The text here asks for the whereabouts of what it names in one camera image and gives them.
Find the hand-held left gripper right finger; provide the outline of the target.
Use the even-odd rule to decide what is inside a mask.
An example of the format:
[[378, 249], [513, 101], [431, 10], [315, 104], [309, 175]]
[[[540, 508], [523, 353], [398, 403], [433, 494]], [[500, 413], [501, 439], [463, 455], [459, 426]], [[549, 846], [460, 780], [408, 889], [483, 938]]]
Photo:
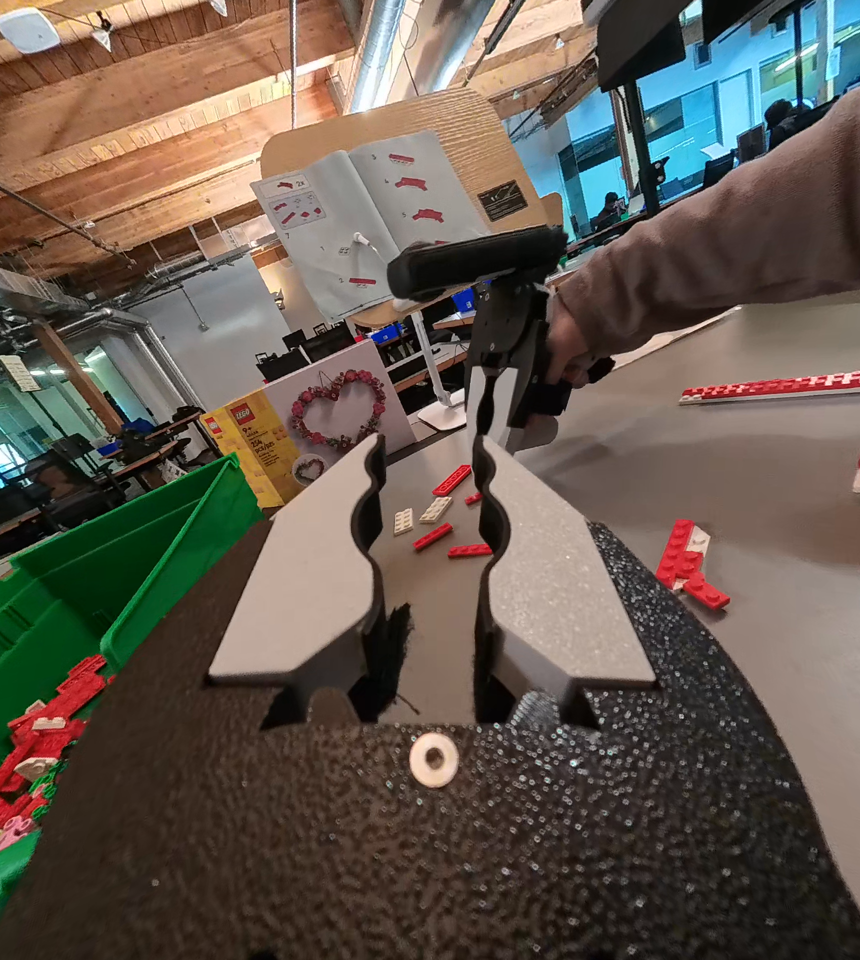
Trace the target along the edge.
[[563, 721], [588, 692], [659, 681], [591, 523], [494, 440], [474, 440], [479, 532], [491, 550], [474, 626], [474, 717], [501, 723], [529, 693]]

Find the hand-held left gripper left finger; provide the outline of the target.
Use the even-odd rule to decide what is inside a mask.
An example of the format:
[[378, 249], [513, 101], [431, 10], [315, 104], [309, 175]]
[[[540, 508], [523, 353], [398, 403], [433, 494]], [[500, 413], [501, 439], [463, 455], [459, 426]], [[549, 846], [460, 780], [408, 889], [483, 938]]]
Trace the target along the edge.
[[386, 445], [371, 435], [275, 515], [207, 678], [310, 698], [350, 693], [385, 615], [372, 547], [383, 531]]

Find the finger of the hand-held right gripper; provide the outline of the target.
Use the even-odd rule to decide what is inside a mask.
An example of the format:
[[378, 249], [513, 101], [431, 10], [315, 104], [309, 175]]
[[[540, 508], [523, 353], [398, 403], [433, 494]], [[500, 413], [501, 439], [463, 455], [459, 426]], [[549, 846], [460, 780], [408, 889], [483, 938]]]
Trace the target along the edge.
[[469, 437], [485, 435], [495, 415], [496, 369], [466, 364], [464, 406]]
[[487, 380], [485, 436], [506, 452], [520, 451], [525, 434], [525, 426], [515, 426], [519, 375], [517, 368], [508, 366]]

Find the red and white lego assembly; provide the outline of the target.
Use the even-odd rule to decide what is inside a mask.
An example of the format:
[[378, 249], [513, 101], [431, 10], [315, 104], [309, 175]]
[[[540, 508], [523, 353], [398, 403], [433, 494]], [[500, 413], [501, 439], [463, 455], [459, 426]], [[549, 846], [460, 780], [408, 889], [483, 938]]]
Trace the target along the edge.
[[674, 593], [683, 590], [696, 574], [702, 573], [712, 537], [692, 520], [678, 518], [655, 570], [655, 578]]

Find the person's right forearm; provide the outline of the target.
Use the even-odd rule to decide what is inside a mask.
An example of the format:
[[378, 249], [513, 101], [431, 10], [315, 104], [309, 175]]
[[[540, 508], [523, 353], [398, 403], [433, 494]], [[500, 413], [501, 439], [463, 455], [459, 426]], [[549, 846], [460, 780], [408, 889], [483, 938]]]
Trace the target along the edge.
[[860, 90], [598, 248], [555, 293], [605, 358], [734, 306], [852, 292], [860, 292]]

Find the white and yellow lego box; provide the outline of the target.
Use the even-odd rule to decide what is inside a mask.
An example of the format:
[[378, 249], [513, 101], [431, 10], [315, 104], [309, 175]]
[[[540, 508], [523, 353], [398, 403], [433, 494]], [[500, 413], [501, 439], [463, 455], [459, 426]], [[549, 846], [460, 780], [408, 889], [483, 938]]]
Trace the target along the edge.
[[371, 435], [388, 453], [415, 435], [376, 345], [356, 342], [204, 413], [223, 455], [234, 453], [262, 509], [292, 501]]

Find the lego instruction booklet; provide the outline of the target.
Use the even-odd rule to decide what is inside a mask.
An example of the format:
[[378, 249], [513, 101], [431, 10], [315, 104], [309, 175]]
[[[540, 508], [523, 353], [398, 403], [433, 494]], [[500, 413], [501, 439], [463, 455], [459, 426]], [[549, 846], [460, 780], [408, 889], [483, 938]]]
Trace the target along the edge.
[[431, 130], [336, 150], [251, 188], [329, 321], [389, 301], [387, 266], [413, 244], [492, 232]]

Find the pile of lego pieces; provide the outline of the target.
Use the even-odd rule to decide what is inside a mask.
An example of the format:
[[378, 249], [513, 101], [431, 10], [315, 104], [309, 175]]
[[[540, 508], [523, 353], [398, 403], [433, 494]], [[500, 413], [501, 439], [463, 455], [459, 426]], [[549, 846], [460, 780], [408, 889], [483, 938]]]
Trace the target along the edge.
[[7, 723], [0, 761], [0, 853], [40, 831], [72, 750], [114, 680], [107, 659], [92, 654], [67, 673], [48, 701], [33, 701]]

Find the person's right hand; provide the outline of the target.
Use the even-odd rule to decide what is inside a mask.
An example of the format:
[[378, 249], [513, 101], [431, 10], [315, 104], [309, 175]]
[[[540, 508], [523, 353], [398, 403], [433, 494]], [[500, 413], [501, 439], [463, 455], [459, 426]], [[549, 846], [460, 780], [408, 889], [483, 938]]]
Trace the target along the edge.
[[549, 307], [545, 380], [550, 384], [565, 381], [573, 389], [581, 389], [591, 382], [591, 368], [604, 358], [591, 352], [579, 325], [558, 294], [552, 294]]

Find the green plastic bin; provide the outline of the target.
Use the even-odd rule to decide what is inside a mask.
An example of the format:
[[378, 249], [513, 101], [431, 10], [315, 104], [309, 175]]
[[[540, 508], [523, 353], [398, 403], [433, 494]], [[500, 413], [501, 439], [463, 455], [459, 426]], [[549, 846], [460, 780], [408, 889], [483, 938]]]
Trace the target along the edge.
[[[0, 579], [0, 768], [16, 721], [73, 670], [112, 678], [202, 576], [263, 519], [235, 456], [211, 462], [10, 560]], [[0, 916], [40, 830], [0, 853]]]

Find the white ceiling access point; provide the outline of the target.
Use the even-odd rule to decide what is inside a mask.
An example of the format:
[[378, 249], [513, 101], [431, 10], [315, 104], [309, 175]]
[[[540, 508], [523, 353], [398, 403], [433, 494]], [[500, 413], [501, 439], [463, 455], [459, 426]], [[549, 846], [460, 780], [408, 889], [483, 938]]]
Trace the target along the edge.
[[1, 13], [0, 35], [21, 55], [39, 54], [62, 44], [54, 23], [36, 7]]

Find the silver spiral ceiling duct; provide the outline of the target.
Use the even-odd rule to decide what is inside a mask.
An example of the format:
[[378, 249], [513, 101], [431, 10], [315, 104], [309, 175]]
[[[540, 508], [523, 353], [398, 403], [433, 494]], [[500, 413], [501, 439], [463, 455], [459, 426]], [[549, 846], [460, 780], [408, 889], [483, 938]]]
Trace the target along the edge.
[[54, 283], [0, 268], [0, 355], [37, 349], [40, 338], [32, 331], [43, 323], [62, 340], [95, 330], [124, 332], [135, 336], [155, 358], [173, 361], [146, 319], [114, 305], [89, 306]]
[[494, 1], [375, 1], [343, 84], [341, 113], [359, 114], [445, 90]]

